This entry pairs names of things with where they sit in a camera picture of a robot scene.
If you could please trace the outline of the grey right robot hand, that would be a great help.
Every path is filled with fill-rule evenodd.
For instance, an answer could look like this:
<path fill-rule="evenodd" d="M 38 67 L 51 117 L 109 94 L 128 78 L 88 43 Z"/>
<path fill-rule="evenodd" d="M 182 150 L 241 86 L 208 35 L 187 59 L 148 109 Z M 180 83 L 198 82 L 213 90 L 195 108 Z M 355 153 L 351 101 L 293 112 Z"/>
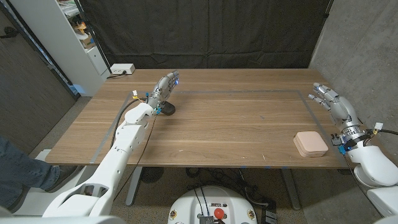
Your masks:
<path fill-rule="evenodd" d="M 320 83 L 314 83 L 313 90 L 318 97 L 314 95 L 308 97 L 330 112 L 333 124 L 341 132 L 342 143 L 354 147 L 357 143 L 363 143 L 369 137 L 369 134 L 360 129 L 361 123 L 357 114 L 352 104 L 345 97 Z"/>

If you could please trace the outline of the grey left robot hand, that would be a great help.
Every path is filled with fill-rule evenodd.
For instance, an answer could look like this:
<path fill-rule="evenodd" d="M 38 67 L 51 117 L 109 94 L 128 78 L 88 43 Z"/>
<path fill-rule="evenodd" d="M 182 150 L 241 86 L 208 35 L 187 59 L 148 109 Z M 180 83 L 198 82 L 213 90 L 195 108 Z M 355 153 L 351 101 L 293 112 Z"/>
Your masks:
<path fill-rule="evenodd" d="M 179 72 L 174 70 L 171 73 L 166 74 L 162 77 L 159 82 L 155 85 L 152 93 L 147 99 L 147 104 L 153 109 L 157 110 L 160 104 L 167 101 L 174 87 L 178 85 Z"/>

